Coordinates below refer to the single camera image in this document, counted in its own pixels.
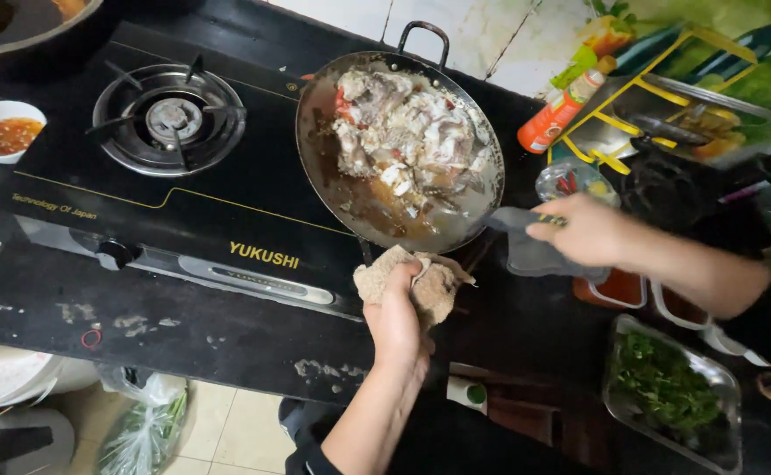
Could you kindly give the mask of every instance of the black stovetop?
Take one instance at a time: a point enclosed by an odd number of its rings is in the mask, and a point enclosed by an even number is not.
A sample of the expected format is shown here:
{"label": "black stovetop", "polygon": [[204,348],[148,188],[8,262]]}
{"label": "black stovetop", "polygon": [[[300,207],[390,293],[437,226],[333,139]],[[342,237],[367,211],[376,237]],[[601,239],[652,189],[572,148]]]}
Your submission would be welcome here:
{"label": "black stovetop", "polygon": [[65,79],[49,123],[0,187],[0,209],[70,228],[251,270],[355,298],[358,238],[309,184],[295,141],[299,88],[280,72],[202,50],[204,68],[236,91],[248,117],[240,143],[213,167],[181,178],[122,167],[84,131],[117,74],[189,63],[111,41]]}

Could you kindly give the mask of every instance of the plastic bag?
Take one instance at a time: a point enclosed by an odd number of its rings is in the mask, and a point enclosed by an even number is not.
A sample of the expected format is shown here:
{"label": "plastic bag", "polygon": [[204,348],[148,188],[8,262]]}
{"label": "plastic bag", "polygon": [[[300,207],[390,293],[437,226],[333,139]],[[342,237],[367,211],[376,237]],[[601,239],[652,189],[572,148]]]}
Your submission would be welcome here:
{"label": "plastic bag", "polygon": [[186,380],[153,373],[142,388],[121,366],[96,364],[105,391],[118,392],[137,403],[119,417],[98,449],[98,475],[153,475],[175,452],[183,427]]}
{"label": "plastic bag", "polygon": [[541,170],[535,189],[544,203],[585,192],[606,205],[618,208],[620,197],[611,183],[602,174],[578,158],[553,160],[549,167]]}
{"label": "plastic bag", "polygon": [[128,381],[125,368],[96,363],[95,371],[107,392],[118,392],[147,406],[170,404],[186,391],[186,379],[171,374],[154,373],[141,389]]}
{"label": "plastic bag", "polygon": [[95,473],[153,475],[165,469],[177,447],[185,414],[185,392],[162,406],[135,403],[116,420],[98,449]]}

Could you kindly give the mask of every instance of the dish rack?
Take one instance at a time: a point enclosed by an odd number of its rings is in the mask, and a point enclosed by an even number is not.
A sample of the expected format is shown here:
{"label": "dish rack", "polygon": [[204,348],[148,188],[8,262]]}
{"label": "dish rack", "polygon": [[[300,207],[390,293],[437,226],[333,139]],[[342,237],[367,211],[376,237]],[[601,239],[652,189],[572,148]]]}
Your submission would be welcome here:
{"label": "dish rack", "polygon": [[[658,87],[650,82],[647,82],[646,80],[644,80],[644,76],[647,73],[650,73],[651,71],[653,71],[655,67],[658,66],[658,64],[664,61],[664,59],[666,59],[666,57],[668,57],[673,51],[681,47],[682,44],[684,44],[687,40],[690,40],[691,38],[694,38],[694,37],[699,38],[700,40],[718,49],[729,52],[730,54],[733,54],[739,57],[740,59],[743,59],[749,62],[749,66],[746,69],[744,69],[743,71],[740,71],[739,74],[735,75],[728,81],[724,81],[722,84],[718,84],[716,88],[712,88],[713,91],[724,90],[729,85],[745,77],[747,74],[749,74],[758,66],[758,58],[755,56],[752,50],[746,47],[742,47],[739,44],[735,43],[730,38],[725,37],[719,33],[716,33],[715,31],[711,31],[710,29],[705,29],[700,26],[689,26],[684,31],[682,31],[682,33],[678,36],[678,38],[676,38],[675,42],[669,48],[667,48],[660,56],[655,58],[654,61],[652,61],[643,71],[641,71],[636,76],[634,76],[632,80],[628,81],[624,86],[618,89],[614,94],[609,96],[608,99],[606,99],[602,104],[594,108],[589,114],[582,117],[581,120],[573,124],[573,126],[567,128],[556,140],[554,140],[553,143],[548,148],[547,163],[549,164],[550,162],[553,161],[553,146],[563,142],[565,145],[567,145],[570,148],[570,150],[574,153],[574,155],[576,157],[579,157],[582,161],[586,163],[596,162],[597,166],[605,163],[609,167],[612,167],[612,169],[614,169],[615,171],[622,173],[623,175],[628,175],[631,172],[631,170],[622,161],[620,161],[620,159],[618,158],[618,155],[624,150],[626,150],[628,147],[630,147],[631,144],[626,144],[624,146],[621,146],[620,148],[608,154],[603,153],[600,150],[594,150],[594,149],[587,150],[585,152],[581,150],[578,146],[576,146],[576,144],[573,143],[573,140],[570,139],[570,134],[589,120],[601,120],[606,124],[609,124],[615,128],[619,128],[620,130],[623,130],[623,132],[627,134],[630,134],[633,136],[640,135],[641,130],[639,128],[603,112],[603,110],[606,107],[608,107],[620,95],[622,95],[623,92],[635,86],[640,87],[648,92],[651,92],[654,95],[658,95],[669,102],[672,102],[674,104],[681,106],[682,108],[685,108],[688,104],[690,104],[690,100],[680,95],[676,95],[672,92],[665,91],[661,87]],[[729,112],[725,110],[721,112],[715,112],[715,113],[729,114]],[[680,118],[681,116],[683,116],[684,114],[685,114],[684,110],[679,113],[676,113],[671,117],[667,118],[666,122],[671,123],[676,119]],[[669,149],[675,148],[677,145],[676,142],[672,140],[664,139],[664,138],[654,138],[653,141]]]}

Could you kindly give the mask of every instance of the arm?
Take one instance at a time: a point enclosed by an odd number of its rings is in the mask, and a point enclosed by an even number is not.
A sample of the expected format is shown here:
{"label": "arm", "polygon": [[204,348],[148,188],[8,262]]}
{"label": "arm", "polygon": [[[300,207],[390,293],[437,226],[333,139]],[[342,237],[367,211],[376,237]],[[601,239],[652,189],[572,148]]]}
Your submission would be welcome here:
{"label": "arm", "polygon": [[527,232],[569,259],[646,275],[717,318],[743,313],[771,284],[771,270],[759,262],[648,227],[584,194],[535,211],[568,218],[567,227],[533,224]]}
{"label": "arm", "polygon": [[422,338],[408,296],[412,276],[420,271],[419,261],[398,264],[382,304],[364,307],[374,338],[374,367],[321,444],[324,456],[344,475],[386,471],[429,369],[431,341]]}

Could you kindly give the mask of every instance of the cloth rag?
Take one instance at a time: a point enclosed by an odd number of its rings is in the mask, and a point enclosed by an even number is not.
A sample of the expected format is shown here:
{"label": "cloth rag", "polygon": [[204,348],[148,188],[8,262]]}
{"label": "cloth rag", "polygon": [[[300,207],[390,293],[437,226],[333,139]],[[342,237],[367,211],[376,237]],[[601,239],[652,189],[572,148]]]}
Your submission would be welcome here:
{"label": "cloth rag", "polygon": [[465,272],[458,262],[436,254],[412,255],[397,245],[380,255],[370,267],[357,267],[353,272],[353,283],[362,300],[380,303],[391,270],[395,265],[413,259],[421,261],[422,270],[412,278],[409,299],[418,313],[421,331],[425,332],[447,318],[453,309],[455,291],[462,283],[476,283],[476,279]]}

